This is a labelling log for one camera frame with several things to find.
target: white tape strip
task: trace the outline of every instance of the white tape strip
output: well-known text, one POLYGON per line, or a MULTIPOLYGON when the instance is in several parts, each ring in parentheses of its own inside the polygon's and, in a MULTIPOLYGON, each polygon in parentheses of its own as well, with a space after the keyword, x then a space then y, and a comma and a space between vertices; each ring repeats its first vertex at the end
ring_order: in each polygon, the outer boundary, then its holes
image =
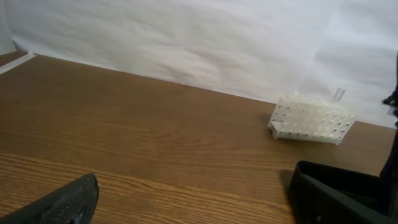
POLYGON ((18 66, 26 61, 34 58, 34 57, 36 57, 36 55, 34 55, 32 52, 29 52, 27 55, 22 56, 19 59, 13 60, 12 62, 1 66, 0 67, 0 75, 12 68, 15 68, 16 66, 18 66))

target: white wall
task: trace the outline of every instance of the white wall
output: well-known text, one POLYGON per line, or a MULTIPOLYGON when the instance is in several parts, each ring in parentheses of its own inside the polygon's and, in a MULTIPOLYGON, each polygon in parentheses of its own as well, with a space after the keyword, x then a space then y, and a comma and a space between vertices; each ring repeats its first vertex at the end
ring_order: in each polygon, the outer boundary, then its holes
POLYGON ((7 26, 3 0, 0 0, 0 55, 15 51, 11 33, 7 26))
POLYGON ((298 91, 393 126, 396 0, 6 0, 38 54, 276 102, 298 91))

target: brown table surface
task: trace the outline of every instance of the brown table surface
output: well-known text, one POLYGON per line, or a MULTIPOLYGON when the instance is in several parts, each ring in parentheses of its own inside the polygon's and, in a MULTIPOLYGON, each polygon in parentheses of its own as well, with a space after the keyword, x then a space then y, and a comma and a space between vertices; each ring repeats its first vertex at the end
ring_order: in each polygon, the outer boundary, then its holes
POLYGON ((93 223, 293 223, 299 160, 378 175, 387 159, 394 130, 360 122, 340 146, 275 140, 274 106, 37 56, 0 75, 0 215, 93 172, 93 223))

